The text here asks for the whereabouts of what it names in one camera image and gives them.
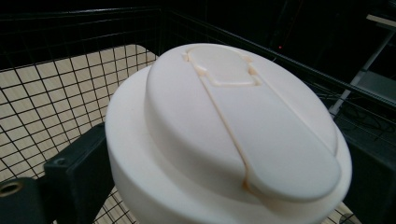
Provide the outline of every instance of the wire mesh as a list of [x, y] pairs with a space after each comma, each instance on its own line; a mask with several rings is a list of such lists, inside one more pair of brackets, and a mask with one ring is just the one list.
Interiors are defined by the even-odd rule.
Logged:
[[[168, 49], [200, 42], [246, 49], [282, 65], [328, 107], [343, 90], [353, 91], [333, 115], [343, 133], [364, 134], [370, 144], [396, 148], [392, 103], [174, 11], [142, 7], [7, 15], [0, 25], [0, 181], [42, 176], [46, 160], [105, 120], [109, 99], [123, 80]], [[340, 222], [345, 214], [350, 216]], [[341, 203], [322, 223], [352, 223], [352, 218]], [[137, 221], [113, 189], [95, 223]]]

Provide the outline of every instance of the white container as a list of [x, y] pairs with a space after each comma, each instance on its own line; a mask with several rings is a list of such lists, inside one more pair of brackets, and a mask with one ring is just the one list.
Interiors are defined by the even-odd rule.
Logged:
[[343, 135], [305, 84], [256, 54], [171, 49], [113, 95], [106, 138], [140, 223], [319, 223], [344, 199]]

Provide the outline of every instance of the dark background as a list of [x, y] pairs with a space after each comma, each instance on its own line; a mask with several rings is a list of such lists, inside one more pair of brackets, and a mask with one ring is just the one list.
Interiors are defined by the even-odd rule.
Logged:
[[[85, 10], [94, 8], [172, 7], [259, 45], [278, 51], [349, 82], [387, 34], [386, 29], [368, 21], [368, 13], [385, 9], [393, 17], [396, 10], [388, 0], [244, 0], [219, 1], [6, 1], [2, 14]], [[372, 65], [386, 77], [395, 77], [395, 38]]]

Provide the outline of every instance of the tiled floor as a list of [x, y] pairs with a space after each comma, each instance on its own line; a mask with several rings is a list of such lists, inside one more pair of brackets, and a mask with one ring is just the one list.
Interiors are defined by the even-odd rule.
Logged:
[[[43, 163], [104, 121], [107, 104], [129, 75], [156, 56], [129, 45], [0, 73], [0, 181], [40, 177]], [[342, 203], [323, 224], [351, 213]], [[116, 189], [95, 223], [135, 223]]]

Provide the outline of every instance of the black wire basket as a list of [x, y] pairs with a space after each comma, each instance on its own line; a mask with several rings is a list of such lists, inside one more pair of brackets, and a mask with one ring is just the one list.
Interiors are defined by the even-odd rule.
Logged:
[[[0, 181], [43, 176], [46, 161], [105, 121], [109, 99], [122, 81], [153, 64], [163, 52], [184, 44], [216, 43], [257, 53], [285, 67], [329, 108], [342, 99], [344, 90], [351, 91], [332, 116], [351, 148], [354, 174], [364, 171], [366, 177], [354, 175], [345, 203], [361, 220], [366, 213], [371, 213], [366, 220], [379, 220], [391, 206], [392, 201], [384, 203], [381, 213], [374, 205], [361, 209], [355, 204], [365, 204], [373, 195], [388, 197], [380, 194], [381, 188], [362, 187], [389, 177], [383, 172], [367, 176], [371, 161], [361, 159], [360, 152], [364, 158], [375, 155], [373, 160], [382, 161], [379, 170], [384, 166], [394, 171], [394, 163], [389, 163], [396, 153], [392, 101], [171, 9], [3, 15], [0, 27]], [[342, 204], [323, 223], [356, 220]], [[137, 221], [113, 189], [94, 223]]]

